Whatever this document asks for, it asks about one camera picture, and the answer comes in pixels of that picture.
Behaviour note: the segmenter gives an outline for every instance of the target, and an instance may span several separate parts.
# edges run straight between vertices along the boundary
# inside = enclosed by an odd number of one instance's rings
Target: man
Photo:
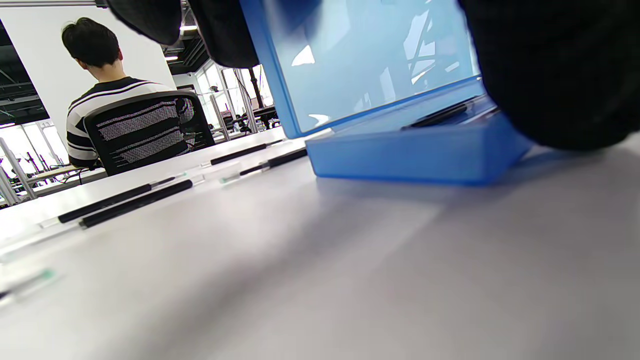
[[[122,52],[116,35],[89,18],[82,17],[66,26],[62,32],[62,42],[80,67],[98,81],[71,103],[67,116],[69,161],[77,167],[94,167],[99,164],[98,154],[84,129],[84,116],[112,102],[171,89],[127,76],[122,67]]]

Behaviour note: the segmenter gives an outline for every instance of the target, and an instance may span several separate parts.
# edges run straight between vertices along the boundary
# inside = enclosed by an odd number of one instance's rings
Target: person
[[[486,90],[521,133],[594,151],[640,129],[640,1],[459,2]]]
[[[98,154],[84,129],[83,117],[116,101],[172,89],[127,76],[122,66],[123,56],[116,35],[106,26],[87,17],[81,17],[66,26],[62,31],[62,42],[78,65],[98,81],[69,107],[69,162],[77,167],[98,167]]]

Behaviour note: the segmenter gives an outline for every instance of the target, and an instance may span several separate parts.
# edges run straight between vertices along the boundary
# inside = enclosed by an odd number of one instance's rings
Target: green pen tip
[[[52,270],[44,270],[44,273],[42,273],[42,277],[47,280],[53,278],[54,275],[55,273]]]

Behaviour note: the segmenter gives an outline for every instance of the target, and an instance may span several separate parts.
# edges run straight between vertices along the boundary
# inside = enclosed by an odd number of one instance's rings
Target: white pillar
[[[0,20],[64,143],[69,105],[96,82],[62,44],[62,29],[80,17],[89,17],[116,34],[127,75],[175,88],[160,45],[130,30],[107,9],[94,6],[0,8]]]

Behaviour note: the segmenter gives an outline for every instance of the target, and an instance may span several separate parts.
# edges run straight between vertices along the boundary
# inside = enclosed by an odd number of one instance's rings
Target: transparent blue lid
[[[479,74],[456,0],[241,5],[289,138]]]

